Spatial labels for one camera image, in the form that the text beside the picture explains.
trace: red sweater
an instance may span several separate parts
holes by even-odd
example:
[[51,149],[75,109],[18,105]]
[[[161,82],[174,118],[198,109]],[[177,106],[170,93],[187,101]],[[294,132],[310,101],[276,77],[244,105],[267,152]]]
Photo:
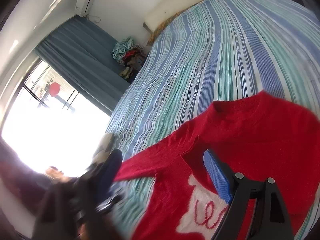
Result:
[[[213,102],[122,164],[118,181],[156,178],[132,239],[211,239],[228,205],[216,194],[204,167],[203,153],[209,148],[249,179],[273,177],[296,233],[319,185],[319,127],[307,109],[264,91],[237,101]],[[249,205],[238,239],[245,238],[252,210]]]

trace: white patch on sweater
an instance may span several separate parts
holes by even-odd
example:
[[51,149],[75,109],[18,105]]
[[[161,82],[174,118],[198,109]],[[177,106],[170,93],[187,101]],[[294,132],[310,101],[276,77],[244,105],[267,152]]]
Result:
[[185,213],[176,230],[178,233],[198,232],[205,240],[211,240],[217,230],[228,204],[215,193],[204,188],[191,174],[189,185],[195,186]]

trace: silver bolt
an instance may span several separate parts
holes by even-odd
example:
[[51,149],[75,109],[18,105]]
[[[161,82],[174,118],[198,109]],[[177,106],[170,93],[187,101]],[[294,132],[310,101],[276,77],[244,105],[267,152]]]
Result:
[[235,176],[236,176],[237,179],[243,179],[243,177],[244,177],[241,172],[237,172],[237,173],[235,174]]
[[274,184],[274,183],[275,183],[275,180],[274,180],[273,178],[271,178],[271,177],[268,178],[267,181],[268,181],[270,184]]

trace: white wall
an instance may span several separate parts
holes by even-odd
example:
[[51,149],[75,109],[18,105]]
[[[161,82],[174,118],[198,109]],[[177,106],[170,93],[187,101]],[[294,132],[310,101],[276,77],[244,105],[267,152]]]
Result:
[[[0,122],[19,81],[7,85],[9,80],[42,39],[75,15],[75,5],[76,0],[20,0],[10,14],[0,32]],[[28,67],[22,64],[19,74],[23,76]]]
[[36,217],[4,186],[0,179],[0,206],[16,231],[31,238]]
[[97,25],[120,41],[132,36],[136,42],[145,45],[149,33],[142,27],[144,17],[161,0],[95,0],[90,15],[98,16]]

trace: bed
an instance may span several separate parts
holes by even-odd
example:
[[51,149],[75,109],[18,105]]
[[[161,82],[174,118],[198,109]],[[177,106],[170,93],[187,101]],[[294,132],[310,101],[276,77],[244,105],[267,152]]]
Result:
[[[207,109],[213,100],[258,93],[295,102],[320,118],[320,24],[290,0],[203,0],[155,40],[143,69],[119,101],[107,132],[128,159]],[[113,221],[130,238],[146,210],[154,178],[123,181]],[[320,213],[320,190],[296,234]]]

